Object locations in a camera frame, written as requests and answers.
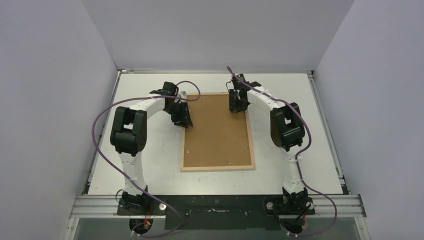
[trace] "gray floor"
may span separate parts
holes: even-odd
[[[311,233],[325,228],[332,219],[330,218],[310,218],[306,220],[308,229],[304,233]],[[89,219],[79,220],[76,230],[75,240],[134,240],[137,237],[130,237],[128,219]],[[165,220],[156,219],[154,227],[149,234],[158,234],[164,231]],[[178,230],[169,235],[159,237],[158,239],[167,240],[249,240],[249,239],[295,239],[288,238],[283,230],[266,231],[260,228],[251,228],[246,230]],[[336,224],[325,233],[303,237],[303,240],[359,240],[359,234],[353,218],[339,218]]]

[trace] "wooden frame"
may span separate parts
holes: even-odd
[[[228,92],[204,92],[201,95],[227,95]],[[197,93],[188,93],[188,96],[197,95]],[[245,111],[246,117],[246,126],[247,126],[247,138],[249,144],[249,153],[250,153],[250,163],[251,165],[233,165],[233,166],[191,166],[184,167],[184,154],[185,154],[185,139],[186,139],[186,129],[182,128],[182,143],[181,143],[181,161],[180,161],[180,171],[189,172],[189,171],[223,171],[223,170],[254,170],[255,169],[255,154],[253,150],[253,141],[252,141],[252,131],[249,121],[249,114]]]

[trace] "brown board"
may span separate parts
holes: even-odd
[[[194,127],[182,132],[181,171],[255,168],[249,115],[230,112],[227,92],[202,93],[188,108]]]

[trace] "white wall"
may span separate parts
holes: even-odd
[[[0,238],[61,239],[115,65],[79,0],[2,0],[0,73]]]
[[[353,1],[82,0],[119,69],[223,71],[315,69]]]
[[[424,1],[356,0],[314,76],[372,239],[424,239]]]

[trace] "purple cable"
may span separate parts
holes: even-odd
[[[250,86],[249,84],[247,84],[246,82],[244,82],[243,80],[241,80],[238,76],[236,76],[235,74],[234,74],[234,72],[233,72],[233,70],[231,70],[231,68],[229,67],[229,66],[226,66],[226,69],[228,70],[228,72],[235,78],[235,79],[237,79],[240,83],[242,83],[243,85],[245,85],[246,87],[249,87],[250,89],[252,89],[253,91],[255,91],[255,92],[257,92],[257,93],[260,93],[260,94],[262,94],[262,95],[265,95],[265,96],[267,96],[268,98],[270,98],[271,100],[273,100],[273,101],[276,101],[276,102],[281,102],[281,103],[284,103],[288,108],[290,108],[290,110],[292,110],[293,111],[293,113],[294,114],[296,114],[296,116],[300,119],[300,121],[302,122],[302,124],[303,124],[303,126],[304,126],[304,128],[306,129],[306,132],[307,132],[307,137],[309,138],[309,141],[308,141],[308,143],[307,143],[307,145],[306,145],[306,147],[304,147],[303,149],[301,149],[300,151],[298,151],[295,155],[294,155],[294,159],[295,160],[297,160],[298,159],[298,156],[299,156],[299,154],[301,154],[301,153],[303,153],[304,151],[306,151],[310,146],[311,146],[311,144],[312,144],[312,138],[311,138],[311,131],[309,130],[309,127],[308,127],[308,125],[306,124],[306,122],[305,122],[305,120],[302,118],[302,116],[298,113],[298,111],[296,111],[296,109],[291,105],[291,104],[289,104],[287,101],[285,101],[285,100],[282,100],[282,99],[278,99],[278,98],[275,98],[275,97],[272,97],[271,95],[269,95],[268,93],[266,93],[266,92],[261,92],[260,90],[258,90],[258,89],[256,89],[256,88],[254,88],[254,87],[252,87],[252,86]],[[291,233],[291,232],[289,232],[285,227],[283,227],[284,228],[284,230],[286,230],[288,233],[289,233],[289,235],[292,235],[292,236],[298,236],[298,237],[306,237],[306,236],[313,236],[313,235],[317,235],[317,234],[322,234],[323,232],[325,232],[325,231],[327,231],[328,229],[330,229],[335,223],[336,223],[336,220],[337,220],[337,206],[336,206],[336,203],[329,197],[329,196],[327,196],[326,194],[324,194],[324,193],[322,193],[322,192],[320,192],[320,191],[318,191],[318,190],[315,190],[315,189],[313,189],[312,187],[310,187],[308,184],[306,184],[306,182],[305,182],[305,180],[304,180],[304,178],[303,178],[303,176],[302,176],[302,171],[301,171],[301,166],[299,165],[299,162],[297,161],[296,162],[296,165],[297,165],[297,170],[299,171],[299,176],[300,176],[300,179],[301,179],[301,182],[303,183],[303,185],[305,185],[305,187],[307,187],[309,190],[311,190],[312,192],[315,192],[315,193],[317,193],[317,194],[319,194],[319,195],[321,195],[321,196],[323,196],[323,197],[325,197],[326,199],[328,199],[331,203],[332,203],[332,205],[334,206],[334,218],[333,218],[333,220],[332,220],[332,222],[331,222],[331,224],[330,225],[328,225],[326,228],[324,228],[324,229],[322,229],[322,230],[320,230],[320,231],[317,231],[317,232],[313,232],[313,233],[304,233],[304,234],[293,234],[293,233]]]
[[[168,203],[166,203],[166,202],[164,202],[164,201],[162,201],[161,199],[159,199],[159,198],[157,198],[157,197],[155,197],[154,195],[152,195],[152,194],[150,194],[150,193],[148,193],[146,190],[144,190],[144,189],[142,189],[141,187],[139,187],[133,180],[131,180],[131,177],[128,175],[128,174],[126,174],[124,171],[122,171],[121,169],[119,169],[119,167],[117,167],[115,164],[113,164],[106,156],[105,156],[105,154],[103,154],[103,152],[100,150],[100,148],[99,148],[99,144],[97,143],[97,141],[96,141],[96,136],[95,136],[95,128],[96,128],[96,123],[97,123],[97,121],[99,120],[99,118],[100,118],[100,116],[101,115],[103,115],[107,110],[109,110],[109,109],[111,109],[112,107],[114,107],[114,106],[116,106],[116,105],[119,105],[119,104],[122,104],[122,103],[126,103],[126,102],[130,102],[130,101],[135,101],[135,100],[148,100],[148,99],[151,99],[151,98],[153,98],[153,99],[160,99],[160,98],[169,98],[169,99],[179,99],[179,100],[184,100],[184,101],[196,101],[196,100],[198,100],[199,98],[200,98],[200,96],[201,96],[201,93],[200,93],[200,89],[198,88],[198,86],[196,85],[196,84],[194,84],[193,82],[191,82],[191,81],[180,81],[179,83],[177,83],[176,85],[178,86],[179,84],[182,84],[182,83],[189,83],[189,84],[192,84],[196,89],[197,89],[197,92],[198,92],[198,96],[196,97],[196,98],[194,98],[194,99],[186,99],[186,98],[182,98],[182,97],[177,97],[177,96],[161,96],[161,95],[158,95],[158,96],[152,96],[152,97],[133,97],[133,98],[129,98],[129,99],[125,99],[125,100],[122,100],[122,101],[118,101],[118,102],[115,102],[114,104],[112,104],[112,105],[110,105],[110,106],[108,106],[106,109],[104,109],[103,111],[101,111],[96,117],[95,117],[95,119],[94,119],[94,121],[93,121],[93,124],[92,124],[92,127],[91,127],[91,138],[92,138],[92,141],[93,141],[93,144],[94,144],[94,146],[95,146],[95,149],[97,150],[97,152],[98,152],[98,154],[100,154],[100,156],[109,164],[109,165],[111,165],[115,170],[117,170],[118,172],[120,172],[124,177],[126,177],[138,190],[140,190],[140,191],[142,191],[144,194],[146,194],[147,196],[149,196],[149,197],[151,197],[152,199],[154,199],[154,200],[156,200],[156,201],[158,201],[159,203],[162,203],[162,204],[164,204],[164,205],[166,205],[168,208],[170,208],[174,213],[176,213],[176,215],[179,217],[179,219],[181,220],[180,222],[179,222],[179,224],[176,226],[176,227],[174,227],[174,228],[172,228],[171,230],[169,230],[169,231],[165,231],[165,232],[162,232],[162,233],[159,233],[159,234],[155,234],[155,235],[140,235],[140,237],[143,237],[143,238],[155,238],[155,237],[160,237],[160,236],[163,236],[163,235],[166,235],[166,234],[169,234],[169,233],[172,233],[172,232],[174,232],[175,230],[177,230],[177,229],[179,229],[180,227],[181,227],[181,225],[183,224],[183,217],[180,215],[180,213],[175,209],[175,208],[173,208],[171,205],[169,205]],[[136,226],[134,226],[133,228],[132,228],[132,231],[134,231],[136,228],[138,228],[139,226],[140,226],[141,224],[137,224]]]

